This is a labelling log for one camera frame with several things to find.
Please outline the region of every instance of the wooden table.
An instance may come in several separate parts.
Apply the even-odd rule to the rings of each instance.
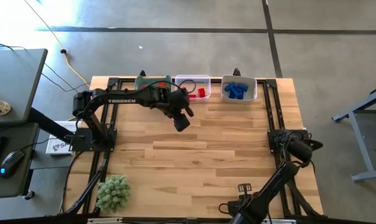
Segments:
[[[105,89],[108,79],[93,77],[91,89]],[[281,78],[277,84],[286,128],[302,129],[293,80]],[[133,84],[126,83],[124,87],[130,89]],[[217,207],[237,199],[238,184],[251,183],[254,191],[260,190],[276,170],[266,137],[269,127],[263,91],[259,86],[258,98],[251,105],[229,104],[220,101],[220,84],[213,84],[208,102],[191,103],[195,116],[189,118],[191,125],[181,133],[159,110],[120,105],[116,119],[118,136],[108,175],[127,176],[132,195],[128,208],[116,213],[102,212],[101,216],[228,217]],[[100,108],[96,112],[99,118],[101,111]],[[92,152],[84,152],[73,165],[66,209],[86,187],[92,157]],[[296,183],[306,200],[322,213],[313,168],[301,169]],[[90,211],[95,200],[96,189]],[[272,218],[283,217],[279,195],[270,203],[270,213]]]

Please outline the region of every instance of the gray metal stand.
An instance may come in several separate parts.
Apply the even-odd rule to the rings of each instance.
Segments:
[[[367,166],[368,172],[363,172],[357,175],[353,175],[351,178],[354,182],[360,180],[374,179],[376,178],[376,170],[374,169],[372,162],[370,160],[367,146],[365,144],[365,136],[361,133],[359,125],[359,116],[366,116],[365,119],[365,128],[372,127],[374,133],[376,133],[376,110],[365,110],[369,106],[372,106],[376,103],[376,91],[368,96],[366,100],[359,103],[358,105],[353,106],[351,109],[332,117],[333,121],[338,123],[344,118],[350,118],[352,128],[354,130],[355,138],[357,138],[358,145],[360,147],[362,157],[364,158],[365,165]]]

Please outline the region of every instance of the small potted plant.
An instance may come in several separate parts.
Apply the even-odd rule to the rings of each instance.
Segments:
[[[99,183],[97,207],[104,212],[116,212],[127,207],[130,188],[125,176],[107,177],[104,183]]]

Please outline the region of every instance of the white paper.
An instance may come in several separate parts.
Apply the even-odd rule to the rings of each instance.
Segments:
[[[76,131],[76,121],[56,121],[56,123],[73,133]],[[82,125],[81,121],[78,122],[77,126],[80,127],[80,125]],[[69,151],[69,144],[66,142],[59,139],[51,139],[49,140],[45,153],[49,155],[62,155],[71,154],[72,152]]]

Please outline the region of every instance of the computer mouse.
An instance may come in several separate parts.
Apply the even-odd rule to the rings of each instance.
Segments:
[[[24,152],[20,150],[10,152],[1,164],[0,177],[12,177],[12,175],[14,175],[15,171],[17,170],[18,163],[22,160],[24,156]]]

